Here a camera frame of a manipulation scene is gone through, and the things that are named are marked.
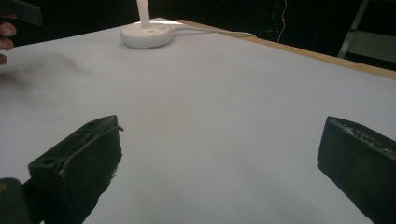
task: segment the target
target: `white cable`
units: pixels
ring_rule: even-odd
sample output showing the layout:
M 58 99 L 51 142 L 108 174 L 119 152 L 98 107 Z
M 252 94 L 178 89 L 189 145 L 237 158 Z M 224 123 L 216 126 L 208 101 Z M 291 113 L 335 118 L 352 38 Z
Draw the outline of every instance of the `white cable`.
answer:
M 283 32 L 284 32 L 285 29 L 286 29 L 285 12 L 286 12 L 286 8 L 288 8 L 288 2 L 286 2 L 286 0 L 284 0 L 284 1 L 285 1 L 285 8 L 283 8 L 283 12 L 282 12 L 283 28 L 282 28 L 282 30 L 280 31 L 279 36 L 277 37 L 277 43 L 279 43 L 280 37 L 282 36 Z
M 190 26 L 183 25 L 183 24 L 171 25 L 171 29 L 173 31 L 191 30 L 191 31 L 202 31 L 202 32 L 208 32 L 208 33 L 219 33 L 219 34 L 225 34 L 225 35 L 246 35 L 246 36 L 257 37 L 253 34 L 245 33 L 245 32 L 232 32 L 232 31 L 222 31 L 222 30 L 216 30 L 216 29 L 195 28 L 195 27 L 190 27 Z

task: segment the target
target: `human hand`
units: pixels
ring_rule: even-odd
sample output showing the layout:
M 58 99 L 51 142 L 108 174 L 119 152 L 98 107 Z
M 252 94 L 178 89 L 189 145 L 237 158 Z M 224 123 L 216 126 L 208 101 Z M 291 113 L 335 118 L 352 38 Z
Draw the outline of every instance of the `human hand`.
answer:
M 0 23 L 0 50 L 11 50 L 14 47 L 12 41 L 8 38 L 17 33 L 17 29 L 9 22 L 3 21 Z M 0 64 L 7 63 L 7 57 L 0 54 Z

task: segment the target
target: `dark background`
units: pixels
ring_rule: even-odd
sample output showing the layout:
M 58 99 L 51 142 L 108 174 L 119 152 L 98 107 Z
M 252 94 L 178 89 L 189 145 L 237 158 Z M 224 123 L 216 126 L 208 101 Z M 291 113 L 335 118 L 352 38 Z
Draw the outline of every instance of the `dark background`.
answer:
M 25 0 L 41 7 L 43 27 L 14 21 L 15 46 L 81 35 L 139 21 L 135 0 Z M 189 20 L 332 56 L 338 54 L 361 0 L 148 0 L 150 17 Z M 396 35 L 396 3 L 371 1 L 360 30 Z M 349 59 L 387 66 L 375 59 Z

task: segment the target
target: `dark handheld object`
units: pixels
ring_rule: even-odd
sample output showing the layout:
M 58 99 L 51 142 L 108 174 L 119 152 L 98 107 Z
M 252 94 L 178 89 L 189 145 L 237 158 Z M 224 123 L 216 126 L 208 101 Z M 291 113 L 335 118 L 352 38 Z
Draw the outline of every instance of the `dark handheld object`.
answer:
M 0 0 L 0 15 L 9 14 L 37 26 L 43 25 L 40 7 L 19 0 Z
M 119 130 L 116 116 L 93 120 L 32 161 L 23 185 L 0 179 L 0 223 L 82 223 L 120 163 Z
M 396 223 L 396 142 L 345 119 L 328 117 L 318 168 L 374 223 Z

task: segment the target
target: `table surface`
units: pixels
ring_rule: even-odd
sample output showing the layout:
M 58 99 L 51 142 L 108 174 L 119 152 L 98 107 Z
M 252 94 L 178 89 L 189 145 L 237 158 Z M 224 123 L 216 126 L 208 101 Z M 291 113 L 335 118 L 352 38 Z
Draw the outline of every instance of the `table surface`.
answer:
M 0 176 L 119 117 L 122 161 L 85 223 L 371 223 L 317 167 L 328 116 L 396 139 L 396 80 L 219 34 L 128 49 L 122 27 L 15 48 Z

